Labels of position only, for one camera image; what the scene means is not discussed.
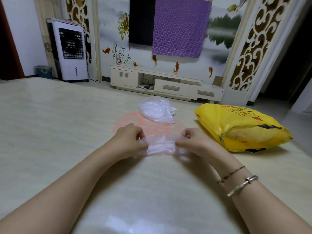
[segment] tv stand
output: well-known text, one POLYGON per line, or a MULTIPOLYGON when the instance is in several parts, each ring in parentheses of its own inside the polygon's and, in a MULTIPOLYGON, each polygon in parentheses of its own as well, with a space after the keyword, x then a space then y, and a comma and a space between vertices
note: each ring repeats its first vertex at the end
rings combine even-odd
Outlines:
POLYGON ((221 101, 224 90, 220 86, 202 83, 202 80, 191 79, 175 74, 166 74, 144 70, 138 66, 111 65, 111 86, 120 90, 128 90, 143 94, 176 98, 186 101, 198 98, 209 100, 214 104, 221 101), (144 74, 153 75, 151 89, 142 89, 144 74))

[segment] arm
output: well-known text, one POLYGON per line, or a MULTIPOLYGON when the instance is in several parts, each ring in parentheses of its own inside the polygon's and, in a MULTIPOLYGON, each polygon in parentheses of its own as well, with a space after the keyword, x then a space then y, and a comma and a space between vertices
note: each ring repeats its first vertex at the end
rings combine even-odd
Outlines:
MULTIPOLYGON (((240 168, 242 164, 216 141, 200 129, 190 128, 182 132, 189 140, 177 141, 176 145, 204 157, 220 177, 240 168)), ((224 182, 227 193, 241 185, 252 174, 243 168, 224 182)), ((253 181, 232 196, 251 234, 312 233, 312 227, 294 211, 273 195, 259 181, 253 181)))
POLYGON ((92 189, 115 162, 147 149, 142 129, 133 124, 116 135, 47 188, 0 220, 0 233, 69 233, 92 189))

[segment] purple cloth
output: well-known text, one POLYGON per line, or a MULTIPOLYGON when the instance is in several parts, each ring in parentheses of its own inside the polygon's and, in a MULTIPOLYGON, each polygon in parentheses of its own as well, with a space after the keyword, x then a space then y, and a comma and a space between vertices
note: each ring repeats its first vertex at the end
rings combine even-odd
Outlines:
POLYGON ((199 57, 211 1, 156 0, 153 54, 199 57))

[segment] air cooler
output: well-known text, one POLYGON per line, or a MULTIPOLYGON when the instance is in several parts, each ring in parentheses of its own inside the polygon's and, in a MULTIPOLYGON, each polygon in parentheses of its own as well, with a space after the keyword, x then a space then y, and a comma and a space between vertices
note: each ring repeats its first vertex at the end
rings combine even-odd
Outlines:
POLYGON ((88 80, 83 27, 67 20, 47 19, 57 78, 88 80))

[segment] yellow plastic bag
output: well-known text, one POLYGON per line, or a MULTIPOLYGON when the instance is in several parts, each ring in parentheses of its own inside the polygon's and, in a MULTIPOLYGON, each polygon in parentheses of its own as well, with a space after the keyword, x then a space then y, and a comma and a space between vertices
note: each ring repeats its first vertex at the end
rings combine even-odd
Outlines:
POLYGON ((273 117, 250 108, 203 104, 195 114, 228 151, 255 153, 292 139, 291 133, 273 117))

